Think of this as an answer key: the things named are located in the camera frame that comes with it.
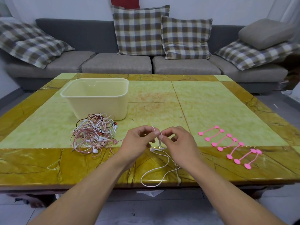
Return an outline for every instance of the forearm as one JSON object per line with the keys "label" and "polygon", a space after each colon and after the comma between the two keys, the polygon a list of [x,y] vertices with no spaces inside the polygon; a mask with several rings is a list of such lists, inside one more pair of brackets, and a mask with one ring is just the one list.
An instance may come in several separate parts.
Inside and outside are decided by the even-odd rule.
{"label": "forearm", "polygon": [[29,224],[94,224],[124,169],[121,158],[114,155]]}
{"label": "forearm", "polygon": [[187,169],[225,224],[285,224],[204,162]]}

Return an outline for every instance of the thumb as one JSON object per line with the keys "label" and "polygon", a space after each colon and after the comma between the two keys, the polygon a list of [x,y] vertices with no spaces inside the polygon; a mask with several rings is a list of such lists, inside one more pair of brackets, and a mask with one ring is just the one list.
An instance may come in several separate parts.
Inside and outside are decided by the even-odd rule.
{"label": "thumb", "polygon": [[149,143],[150,141],[154,140],[158,135],[160,134],[159,130],[156,130],[154,132],[149,133],[147,136],[143,137],[143,140],[145,143]]}
{"label": "thumb", "polygon": [[167,148],[170,149],[170,147],[172,146],[172,144],[174,144],[174,142],[167,136],[164,135],[159,135],[158,138],[161,140],[161,142],[163,142]]}

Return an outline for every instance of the plastic container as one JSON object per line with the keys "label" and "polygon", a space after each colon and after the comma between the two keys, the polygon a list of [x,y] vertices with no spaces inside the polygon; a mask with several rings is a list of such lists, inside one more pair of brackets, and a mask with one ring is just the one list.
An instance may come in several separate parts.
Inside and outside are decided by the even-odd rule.
{"label": "plastic container", "polygon": [[78,119],[106,113],[113,120],[122,120],[127,114],[128,85],[123,78],[82,78],[69,83],[60,95]]}

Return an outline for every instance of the throw pillow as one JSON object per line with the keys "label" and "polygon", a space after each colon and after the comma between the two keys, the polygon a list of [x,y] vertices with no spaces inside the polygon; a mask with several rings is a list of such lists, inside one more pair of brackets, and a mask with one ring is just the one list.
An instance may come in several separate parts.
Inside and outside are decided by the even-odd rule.
{"label": "throw pillow", "polygon": [[257,50],[255,47],[237,40],[216,51],[215,55],[232,63],[239,70],[246,70],[286,57],[299,48],[299,44],[282,42],[264,50]]}
{"label": "throw pillow", "polygon": [[42,69],[63,52],[74,50],[35,25],[17,22],[0,22],[0,48]]}
{"label": "throw pillow", "polygon": [[112,6],[115,35],[123,55],[164,55],[161,17],[169,16],[170,6],[128,10]]}
{"label": "throw pillow", "polygon": [[212,30],[212,20],[178,20],[162,17],[163,49],[166,59],[208,59],[207,41]]}
{"label": "throw pillow", "polygon": [[238,32],[238,38],[262,50],[291,39],[294,33],[294,25],[261,19],[242,28]]}
{"label": "throw pillow", "polygon": [[126,9],[139,9],[139,0],[111,0],[112,5],[123,7]]}

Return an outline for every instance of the person's left arm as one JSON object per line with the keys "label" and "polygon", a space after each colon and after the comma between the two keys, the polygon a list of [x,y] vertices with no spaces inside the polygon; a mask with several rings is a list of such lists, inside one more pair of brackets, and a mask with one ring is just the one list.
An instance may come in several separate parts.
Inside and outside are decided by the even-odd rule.
{"label": "person's left arm", "polygon": [[69,189],[39,214],[34,224],[95,224],[98,215],[122,173],[140,157],[149,142],[160,134],[151,126],[140,126],[127,132],[119,151],[97,167],[88,177]]}

